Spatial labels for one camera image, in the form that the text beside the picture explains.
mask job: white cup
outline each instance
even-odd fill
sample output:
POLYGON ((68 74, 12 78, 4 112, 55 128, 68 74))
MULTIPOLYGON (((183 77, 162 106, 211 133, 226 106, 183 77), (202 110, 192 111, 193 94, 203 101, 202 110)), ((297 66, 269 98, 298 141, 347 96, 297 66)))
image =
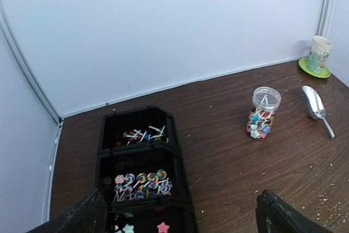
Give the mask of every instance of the white cup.
POLYGON ((333 43, 331 40, 320 35, 313 36, 308 58, 308 68, 310 71, 317 74, 322 72, 332 46, 333 43))

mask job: dark wood surface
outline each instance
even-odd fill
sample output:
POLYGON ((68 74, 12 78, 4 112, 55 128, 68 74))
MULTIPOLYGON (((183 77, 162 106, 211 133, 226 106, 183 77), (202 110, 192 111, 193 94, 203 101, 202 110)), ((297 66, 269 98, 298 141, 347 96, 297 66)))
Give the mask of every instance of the dark wood surface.
POLYGON ((174 114, 200 232, 257 232, 256 197, 271 189, 334 232, 349 232, 349 89, 316 79, 297 62, 188 84, 85 112, 64 121, 53 179, 51 216, 94 187, 102 116, 148 105, 174 114), (308 117, 302 85, 320 94, 335 132, 308 117), (271 133, 245 133, 255 88, 282 95, 271 133))

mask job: white panel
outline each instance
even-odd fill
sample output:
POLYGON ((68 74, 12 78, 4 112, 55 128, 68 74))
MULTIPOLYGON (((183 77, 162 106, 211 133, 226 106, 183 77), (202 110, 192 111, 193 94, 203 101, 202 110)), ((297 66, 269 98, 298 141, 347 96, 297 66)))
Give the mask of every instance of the white panel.
POLYGON ((333 42, 327 65, 332 73, 349 86, 349 0, 335 0, 329 38, 333 42))
POLYGON ((46 221, 48 166, 58 128, 29 90, 1 38, 0 64, 0 232, 27 232, 46 221))
POLYGON ((3 0, 61 115, 306 55, 320 0, 3 0))

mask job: jar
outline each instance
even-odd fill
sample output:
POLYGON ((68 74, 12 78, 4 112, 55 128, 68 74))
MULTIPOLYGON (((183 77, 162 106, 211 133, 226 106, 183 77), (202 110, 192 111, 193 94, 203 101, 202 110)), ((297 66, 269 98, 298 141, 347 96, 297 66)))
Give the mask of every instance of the jar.
POLYGON ((281 95, 271 87, 255 89, 252 97, 252 111, 246 132, 254 139, 265 139, 271 130, 276 110, 281 103, 281 95))

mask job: green plate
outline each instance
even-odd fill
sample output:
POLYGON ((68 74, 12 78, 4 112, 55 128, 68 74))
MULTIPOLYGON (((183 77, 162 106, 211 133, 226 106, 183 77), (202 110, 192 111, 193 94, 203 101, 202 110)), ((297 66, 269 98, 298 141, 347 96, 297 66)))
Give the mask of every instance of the green plate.
POLYGON ((329 69, 327 67, 324 67, 322 69, 321 73, 314 73, 313 71, 310 71, 309 68, 307 67, 308 65, 308 58, 302 58, 300 61, 298 61, 298 64, 300 66, 300 68, 302 68, 305 72, 307 72, 309 75, 312 75, 314 77, 319 77, 320 79, 326 79, 329 76, 331 76, 331 72, 329 71, 329 69))

